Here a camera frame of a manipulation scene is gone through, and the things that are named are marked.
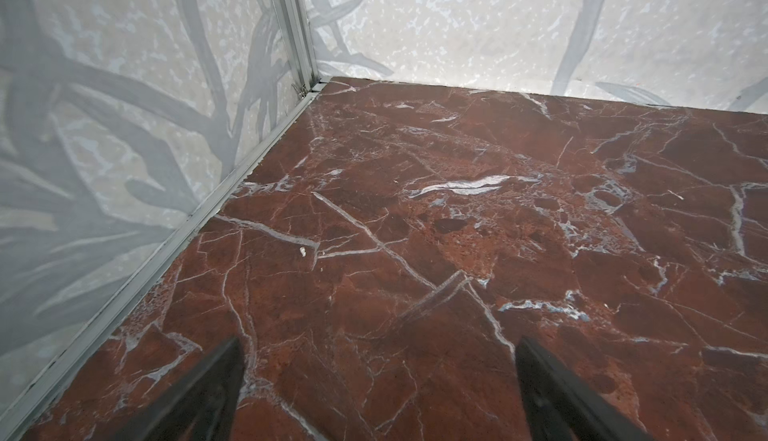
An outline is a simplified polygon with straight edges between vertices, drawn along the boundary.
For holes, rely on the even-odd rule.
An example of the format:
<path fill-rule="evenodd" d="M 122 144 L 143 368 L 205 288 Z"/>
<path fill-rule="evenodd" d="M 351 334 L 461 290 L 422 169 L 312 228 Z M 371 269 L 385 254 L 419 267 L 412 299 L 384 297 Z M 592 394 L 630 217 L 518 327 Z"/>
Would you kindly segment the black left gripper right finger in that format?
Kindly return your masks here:
<path fill-rule="evenodd" d="M 515 366 L 533 440 L 651 438 L 535 339 L 521 337 Z"/>

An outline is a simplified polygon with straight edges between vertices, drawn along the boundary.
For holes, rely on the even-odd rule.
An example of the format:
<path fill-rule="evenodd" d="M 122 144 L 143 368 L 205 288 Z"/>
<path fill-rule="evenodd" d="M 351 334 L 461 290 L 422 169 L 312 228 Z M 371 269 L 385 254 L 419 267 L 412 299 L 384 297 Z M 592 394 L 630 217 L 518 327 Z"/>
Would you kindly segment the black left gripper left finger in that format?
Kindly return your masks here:
<path fill-rule="evenodd" d="M 113 434 L 115 440 L 228 440 L 245 357 L 237 337 L 222 342 Z"/>

